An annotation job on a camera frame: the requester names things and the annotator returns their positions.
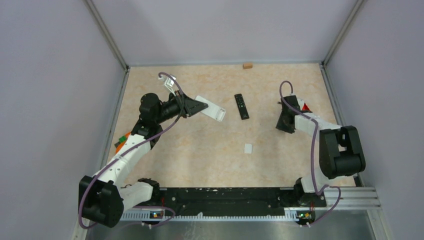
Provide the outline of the black remote control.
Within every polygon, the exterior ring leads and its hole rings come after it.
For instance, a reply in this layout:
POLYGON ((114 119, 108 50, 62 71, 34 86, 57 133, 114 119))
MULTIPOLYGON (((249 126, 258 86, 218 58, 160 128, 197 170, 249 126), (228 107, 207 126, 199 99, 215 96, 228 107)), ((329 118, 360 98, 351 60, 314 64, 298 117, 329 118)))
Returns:
POLYGON ((236 101, 236 105, 237 105, 241 119, 242 120, 249 119, 250 117, 249 117, 249 114, 248 114, 248 111, 247 111, 247 108, 246 108, 246 104, 245 104, 245 101, 244 101, 242 94, 241 93, 235 94, 234 99, 236 101))

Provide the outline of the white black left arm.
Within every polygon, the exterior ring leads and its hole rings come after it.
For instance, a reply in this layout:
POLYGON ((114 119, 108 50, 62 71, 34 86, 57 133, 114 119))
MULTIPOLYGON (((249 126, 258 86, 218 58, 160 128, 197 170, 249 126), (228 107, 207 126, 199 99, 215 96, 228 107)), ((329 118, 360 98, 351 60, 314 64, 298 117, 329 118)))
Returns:
POLYGON ((154 207, 160 193, 146 180, 125 187, 124 181, 160 136, 170 129, 161 124, 171 118, 189 118, 208 108, 208 104, 188 97, 181 91, 169 94, 161 101, 155 93, 140 99, 139 117, 127 140, 112 160, 93 176, 84 176, 78 187, 78 223, 89 229, 83 220, 113 228, 127 210, 140 203, 154 207))

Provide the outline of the white battery cover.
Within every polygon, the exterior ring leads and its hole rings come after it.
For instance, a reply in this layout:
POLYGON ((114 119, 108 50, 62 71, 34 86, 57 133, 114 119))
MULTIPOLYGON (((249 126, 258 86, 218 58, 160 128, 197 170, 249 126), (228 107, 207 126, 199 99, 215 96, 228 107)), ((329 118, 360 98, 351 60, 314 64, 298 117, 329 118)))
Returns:
POLYGON ((253 145, 251 143, 245 143, 244 144, 244 153, 245 154, 252 154, 253 153, 253 145))

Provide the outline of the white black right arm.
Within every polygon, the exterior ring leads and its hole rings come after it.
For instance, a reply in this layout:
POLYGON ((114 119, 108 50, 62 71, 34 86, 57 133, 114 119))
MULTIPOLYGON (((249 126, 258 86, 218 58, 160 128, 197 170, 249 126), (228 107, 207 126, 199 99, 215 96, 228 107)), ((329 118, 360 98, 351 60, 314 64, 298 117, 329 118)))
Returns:
POLYGON ((296 95, 283 97, 280 104, 276 128, 289 134, 302 131, 312 138, 311 171, 298 178, 293 186, 293 200, 297 205, 307 206, 314 194, 321 195, 333 180, 365 170, 366 160, 356 127, 323 120, 296 95))

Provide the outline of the white remote control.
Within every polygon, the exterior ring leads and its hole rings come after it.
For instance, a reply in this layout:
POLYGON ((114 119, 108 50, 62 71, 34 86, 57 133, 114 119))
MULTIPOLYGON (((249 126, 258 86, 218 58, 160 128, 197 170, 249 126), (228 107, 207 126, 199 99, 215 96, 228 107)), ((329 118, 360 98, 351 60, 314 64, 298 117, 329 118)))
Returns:
POLYGON ((208 105, 208 107, 204 110, 201 111, 202 114, 218 121, 218 122, 222 122, 225 115, 226 115, 226 110, 224 108, 222 108, 221 106, 216 105, 215 103, 207 100, 206 98, 197 95, 195 97, 196 101, 205 103, 208 105))

